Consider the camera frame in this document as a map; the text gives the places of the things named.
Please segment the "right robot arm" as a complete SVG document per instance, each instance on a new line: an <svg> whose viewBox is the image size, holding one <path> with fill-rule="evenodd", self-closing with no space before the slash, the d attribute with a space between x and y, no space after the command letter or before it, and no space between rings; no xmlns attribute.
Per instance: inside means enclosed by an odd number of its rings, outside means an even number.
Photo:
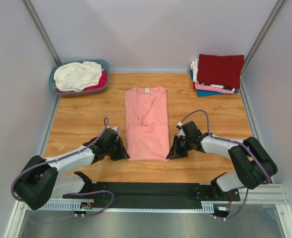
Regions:
<svg viewBox="0 0 292 238"><path fill-rule="evenodd" d="M271 177L278 167L255 137L232 140L202 133L195 122L179 122L179 134L174 137L167 159L184 158L188 151L221 155L231 160L234 171L224 173L211 181L210 193L216 200L222 200L233 189L246 187L255 189L264 183L271 183Z"/></svg>

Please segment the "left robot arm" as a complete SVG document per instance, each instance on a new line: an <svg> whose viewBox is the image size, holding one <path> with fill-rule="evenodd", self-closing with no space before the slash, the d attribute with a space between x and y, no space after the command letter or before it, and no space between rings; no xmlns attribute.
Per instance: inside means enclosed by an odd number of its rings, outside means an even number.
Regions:
<svg viewBox="0 0 292 238"><path fill-rule="evenodd" d="M113 161L128 159L118 127L106 127L102 133L66 154L43 159L32 157L23 171L14 179L11 193L32 210L43 207L50 199L63 195L76 195L86 199L91 194L91 180L77 171L106 156Z"/></svg>

